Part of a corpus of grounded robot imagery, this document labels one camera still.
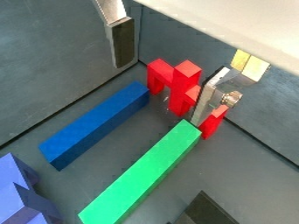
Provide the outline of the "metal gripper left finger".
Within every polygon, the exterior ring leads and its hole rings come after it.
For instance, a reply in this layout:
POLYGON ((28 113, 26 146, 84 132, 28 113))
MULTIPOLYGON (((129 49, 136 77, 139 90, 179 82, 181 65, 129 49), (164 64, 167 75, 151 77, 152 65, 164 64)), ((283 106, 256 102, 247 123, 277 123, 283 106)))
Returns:
POLYGON ((112 61, 116 68, 135 57, 135 20, 127 15, 123 0, 91 0, 105 25, 112 61))

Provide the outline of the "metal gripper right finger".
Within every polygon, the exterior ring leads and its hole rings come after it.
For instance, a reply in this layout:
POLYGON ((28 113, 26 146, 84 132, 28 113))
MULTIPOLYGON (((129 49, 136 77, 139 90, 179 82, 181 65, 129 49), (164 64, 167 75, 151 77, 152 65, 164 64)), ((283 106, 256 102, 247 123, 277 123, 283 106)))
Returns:
POLYGON ((268 68, 268 62, 236 50, 229 68, 221 67, 203 84, 191 123, 199 126, 221 105, 233 108, 243 96, 240 89, 256 84, 268 68))

